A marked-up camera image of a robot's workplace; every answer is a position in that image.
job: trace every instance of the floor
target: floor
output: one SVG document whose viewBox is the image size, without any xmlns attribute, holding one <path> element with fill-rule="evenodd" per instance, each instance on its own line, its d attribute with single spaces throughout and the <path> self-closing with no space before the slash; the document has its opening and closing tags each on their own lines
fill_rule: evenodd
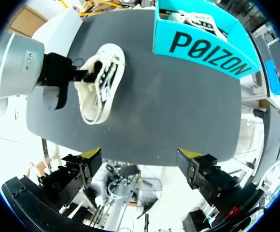
<svg viewBox="0 0 280 232">
<path fill-rule="evenodd" d="M 263 143 L 263 125 L 253 116 L 241 120 L 239 141 L 233 159 L 219 163 L 226 172 L 240 171 L 235 175 L 243 175 L 245 163 L 252 162 L 261 152 Z M 28 168 L 29 162 L 37 163 L 43 158 L 42 142 L 39 136 L 29 132 L 26 128 L 26 99 L 14 97 L 9 101 L 6 114 L 0 118 L 0 137 L 14 140 L 15 142 L 0 139 L 0 186 L 8 179 L 18 176 L 21 178 Z M 48 142 L 49 154 L 54 152 L 55 146 Z M 66 154 L 77 155 L 79 152 L 65 147 L 59 147 L 61 156 Z M 182 230 L 184 220 L 193 209 L 200 207 L 204 199 L 198 190 L 191 190 L 185 177 L 178 167 L 147 166 L 150 170 L 142 169 L 142 176 L 157 177 L 161 179 L 163 192 L 157 207 L 150 212 L 149 231 L 158 229 L 175 231 Z M 140 215 L 140 209 L 129 207 L 122 226 L 134 231 L 143 231 L 144 217 L 135 220 Z"/>
</svg>

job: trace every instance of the robotic arm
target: robotic arm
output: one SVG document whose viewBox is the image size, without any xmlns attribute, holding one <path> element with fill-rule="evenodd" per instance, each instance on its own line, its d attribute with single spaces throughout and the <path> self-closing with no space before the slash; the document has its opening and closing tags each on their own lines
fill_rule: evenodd
<svg viewBox="0 0 280 232">
<path fill-rule="evenodd" d="M 63 160 L 67 162 L 66 167 L 59 166 L 57 171 L 43 177 L 40 186 L 26 177 L 7 181 L 2 186 L 7 201 L 30 231 L 101 231 L 76 223 L 58 212 L 71 203 L 80 188 L 89 187 L 92 176 L 102 164 L 101 150 L 68 155 Z M 222 171 L 216 163 L 217 159 L 209 154 L 203 156 L 178 149 L 177 164 L 189 186 L 199 189 L 209 205 L 215 205 L 219 210 L 210 231 L 243 229 L 240 225 L 249 224 L 242 222 L 258 210 L 255 206 L 264 192 L 256 189 L 253 183 L 241 188 L 238 179 Z"/>
<path fill-rule="evenodd" d="M 28 95 L 35 86 L 44 89 L 46 109 L 64 107 L 70 81 L 80 81 L 87 71 L 77 71 L 69 58 L 44 54 L 43 43 L 15 33 L 0 36 L 0 99 Z"/>
</svg>

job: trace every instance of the screw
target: screw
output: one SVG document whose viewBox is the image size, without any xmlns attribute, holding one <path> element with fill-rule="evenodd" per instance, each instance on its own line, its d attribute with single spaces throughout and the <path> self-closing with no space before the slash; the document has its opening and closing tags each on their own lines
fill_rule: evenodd
<svg viewBox="0 0 280 232">
<path fill-rule="evenodd" d="M 237 177 L 237 176 L 234 176 L 234 177 L 232 178 L 232 180 L 235 181 L 235 182 L 237 182 L 237 181 L 238 181 L 238 177 Z"/>
<path fill-rule="evenodd" d="M 217 187 L 217 191 L 222 191 L 225 187 L 226 185 L 221 184 L 220 186 Z"/>
<path fill-rule="evenodd" d="M 72 170 L 72 171 L 68 171 L 68 174 L 71 175 L 71 176 L 75 176 L 76 172 L 74 170 Z"/>
<path fill-rule="evenodd" d="M 54 188 L 58 188 L 58 186 L 59 186 L 58 183 L 53 183 L 53 184 L 52 184 L 52 187 L 54 187 Z"/>
<path fill-rule="evenodd" d="M 44 182 L 44 180 L 45 180 L 45 176 L 43 175 L 43 176 L 41 176 L 41 177 L 40 177 L 40 181 L 41 181 L 41 183 L 43 183 L 43 182 Z"/>
<path fill-rule="evenodd" d="M 207 174 L 209 174 L 210 172 L 211 172 L 211 171 L 210 171 L 209 169 L 206 169 L 206 170 L 203 171 L 203 174 L 204 174 L 204 175 L 207 175 Z"/>
<path fill-rule="evenodd" d="M 24 192 L 26 190 L 26 187 L 25 186 L 21 186 L 20 187 L 20 192 Z"/>
</svg>

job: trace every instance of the blue container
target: blue container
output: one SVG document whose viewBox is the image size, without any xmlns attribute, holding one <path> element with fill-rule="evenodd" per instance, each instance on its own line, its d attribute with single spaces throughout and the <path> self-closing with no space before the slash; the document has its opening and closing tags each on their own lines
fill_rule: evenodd
<svg viewBox="0 0 280 232">
<path fill-rule="evenodd" d="M 275 68 L 275 64 L 272 60 L 268 60 L 265 63 L 266 73 L 268 75 L 270 89 L 274 95 L 280 95 L 280 83 L 279 76 Z"/>
<path fill-rule="evenodd" d="M 243 26 L 231 14 L 206 0 L 158 0 L 155 9 L 153 52 L 219 70 L 235 79 L 260 71 L 257 52 Z M 196 27 L 162 19 L 160 13 L 209 14 L 228 42 Z"/>
</svg>

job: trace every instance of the red label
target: red label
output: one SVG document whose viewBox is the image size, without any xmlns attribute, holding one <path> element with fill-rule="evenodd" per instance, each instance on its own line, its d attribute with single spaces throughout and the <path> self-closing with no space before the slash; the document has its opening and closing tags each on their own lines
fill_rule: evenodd
<svg viewBox="0 0 280 232">
<path fill-rule="evenodd" d="M 233 206 L 233 208 L 230 210 L 230 212 L 224 217 L 224 219 L 222 221 L 225 221 L 231 217 L 234 217 L 236 215 L 238 215 L 241 212 L 241 210 L 239 208 L 237 208 L 236 206 Z"/>
</svg>

